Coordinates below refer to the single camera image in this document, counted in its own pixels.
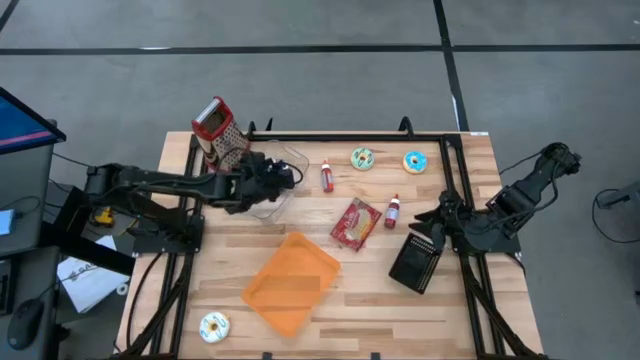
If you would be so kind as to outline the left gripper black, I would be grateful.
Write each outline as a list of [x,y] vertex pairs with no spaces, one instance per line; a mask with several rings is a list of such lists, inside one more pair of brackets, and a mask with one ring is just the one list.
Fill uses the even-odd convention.
[[275,202],[285,190],[296,186],[296,167],[283,160],[267,158],[262,152],[244,154],[236,167],[244,180],[240,203],[230,207],[231,214],[244,213],[264,201]]

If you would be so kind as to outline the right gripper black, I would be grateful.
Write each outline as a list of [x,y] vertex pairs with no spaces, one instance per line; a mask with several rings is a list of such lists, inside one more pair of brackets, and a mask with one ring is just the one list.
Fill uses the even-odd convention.
[[464,226],[471,218],[472,208],[455,190],[443,191],[438,200],[438,207],[415,215],[414,219],[420,223],[412,223],[409,228],[418,236],[429,239],[436,250],[442,250],[445,245],[445,234],[464,233]]

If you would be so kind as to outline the blue frosted donut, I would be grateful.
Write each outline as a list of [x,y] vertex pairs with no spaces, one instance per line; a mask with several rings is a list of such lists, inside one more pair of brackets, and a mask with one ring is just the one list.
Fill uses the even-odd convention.
[[410,174],[423,173],[428,166],[427,156],[419,151],[407,152],[403,158],[403,166]]

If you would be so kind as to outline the teal frosted donut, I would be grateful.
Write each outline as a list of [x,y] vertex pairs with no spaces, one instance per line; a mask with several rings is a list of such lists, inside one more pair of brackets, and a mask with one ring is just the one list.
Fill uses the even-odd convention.
[[352,166],[359,171],[370,170],[375,162],[374,153],[370,149],[363,147],[354,149],[350,159]]

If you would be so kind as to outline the white frosted donut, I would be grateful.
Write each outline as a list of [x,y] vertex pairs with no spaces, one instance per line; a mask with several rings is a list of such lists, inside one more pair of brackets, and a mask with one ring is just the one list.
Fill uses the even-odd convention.
[[201,319],[199,334],[207,343],[219,343],[227,338],[230,327],[230,320],[225,314],[211,312]]

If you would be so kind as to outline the clear plastic container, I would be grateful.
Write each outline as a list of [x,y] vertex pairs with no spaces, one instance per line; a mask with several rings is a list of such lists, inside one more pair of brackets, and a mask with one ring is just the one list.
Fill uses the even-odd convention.
[[243,216],[255,218],[263,224],[275,224],[292,204],[296,192],[303,187],[306,171],[309,168],[309,159],[292,145],[277,140],[253,142],[251,150],[263,152],[267,158],[282,160],[294,166],[292,172],[297,182],[294,189],[284,190],[274,202],[265,200],[252,205],[247,212],[243,213]]

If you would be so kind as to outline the black mesh basket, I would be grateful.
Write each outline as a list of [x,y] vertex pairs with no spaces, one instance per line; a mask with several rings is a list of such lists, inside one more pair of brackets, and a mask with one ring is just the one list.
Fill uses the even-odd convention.
[[412,291],[424,294],[433,276],[443,245],[410,232],[388,275]]

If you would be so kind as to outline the red metal box grater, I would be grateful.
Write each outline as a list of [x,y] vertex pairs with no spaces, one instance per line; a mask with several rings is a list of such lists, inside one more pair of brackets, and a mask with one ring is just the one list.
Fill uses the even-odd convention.
[[214,96],[204,110],[191,121],[192,130],[214,172],[229,172],[249,150],[250,141],[237,126],[230,108]]

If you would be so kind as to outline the red snack packet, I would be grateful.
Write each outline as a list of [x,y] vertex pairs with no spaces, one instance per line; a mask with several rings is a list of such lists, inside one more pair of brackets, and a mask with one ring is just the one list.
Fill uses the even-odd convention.
[[381,216],[382,213],[367,202],[354,198],[330,232],[330,236],[342,246],[358,252]]

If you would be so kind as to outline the small yellow tool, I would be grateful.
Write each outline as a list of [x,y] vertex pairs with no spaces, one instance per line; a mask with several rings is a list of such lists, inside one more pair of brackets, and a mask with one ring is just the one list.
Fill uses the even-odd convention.
[[113,227],[115,220],[112,209],[110,207],[95,208],[91,215],[91,223],[98,227]]

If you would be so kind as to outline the grey floor object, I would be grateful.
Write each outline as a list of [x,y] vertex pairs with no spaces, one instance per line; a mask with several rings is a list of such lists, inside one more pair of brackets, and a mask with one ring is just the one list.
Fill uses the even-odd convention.
[[640,207],[640,180],[621,189],[606,190],[605,195],[596,201],[600,208],[610,208],[625,202]]

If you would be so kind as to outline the white printed paper sheet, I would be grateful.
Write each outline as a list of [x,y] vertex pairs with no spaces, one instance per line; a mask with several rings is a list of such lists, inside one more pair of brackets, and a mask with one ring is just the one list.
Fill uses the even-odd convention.
[[57,276],[69,296],[75,310],[86,313],[130,277],[86,262],[68,257],[57,266]]

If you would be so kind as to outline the black computer mouse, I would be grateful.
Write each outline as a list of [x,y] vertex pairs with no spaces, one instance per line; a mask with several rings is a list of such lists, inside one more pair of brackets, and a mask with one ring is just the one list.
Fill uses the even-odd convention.
[[18,306],[7,330],[7,342],[10,348],[24,350],[33,343],[43,310],[44,302],[40,298],[28,299]]

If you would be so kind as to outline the black keyboard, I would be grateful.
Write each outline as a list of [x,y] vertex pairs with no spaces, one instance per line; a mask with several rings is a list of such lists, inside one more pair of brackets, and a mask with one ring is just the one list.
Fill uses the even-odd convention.
[[0,260],[0,316],[10,314],[15,292],[15,276],[11,259]]

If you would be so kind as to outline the black aluminium table frame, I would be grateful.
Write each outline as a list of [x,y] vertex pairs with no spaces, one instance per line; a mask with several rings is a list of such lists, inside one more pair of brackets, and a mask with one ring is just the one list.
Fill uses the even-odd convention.
[[[436,207],[448,186],[482,206],[501,187],[485,133],[399,131],[258,131],[254,142],[277,140],[309,159],[303,187],[275,224],[205,208],[204,239],[193,261],[188,292],[171,308],[150,350],[190,359],[473,359],[502,347],[483,311],[470,313],[459,256],[446,250],[424,294],[388,273],[417,213]],[[367,171],[351,164],[354,149],[368,148]],[[428,158],[423,173],[403,166],[407,152]],[[334,191],[325,193],[321,166],[330,164]],[[390,200],[399,196],[394,229],[384,226]],[[330,232],[354,198],[382,213],[355,252]],[[278,334],[241,298],[243,290],[286,237],[299,232],[336,259],[341,270],[323,300],[294,337]],[[199,334],[201,319],[221,312],[230,332],[219,343]]]

